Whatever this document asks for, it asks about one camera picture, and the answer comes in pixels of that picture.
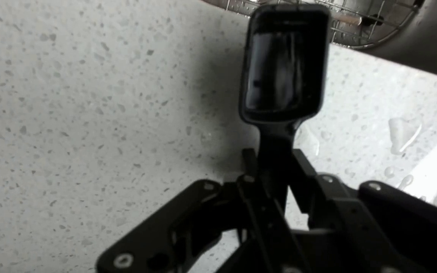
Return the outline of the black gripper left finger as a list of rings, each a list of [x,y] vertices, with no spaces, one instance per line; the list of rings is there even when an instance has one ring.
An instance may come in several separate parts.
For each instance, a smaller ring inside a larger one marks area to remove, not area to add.
[[[221,234],[244,228],[233,183],[192,183],[97,260],[97,273],[186,273]]]

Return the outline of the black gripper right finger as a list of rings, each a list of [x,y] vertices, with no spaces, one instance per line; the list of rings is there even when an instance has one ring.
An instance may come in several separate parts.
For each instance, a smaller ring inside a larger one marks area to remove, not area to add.
[[[437,207],[379,181],[356,190],[318,175],[300,151],[291,190],[309,230],[332,231],[373,273],[437,273]]]

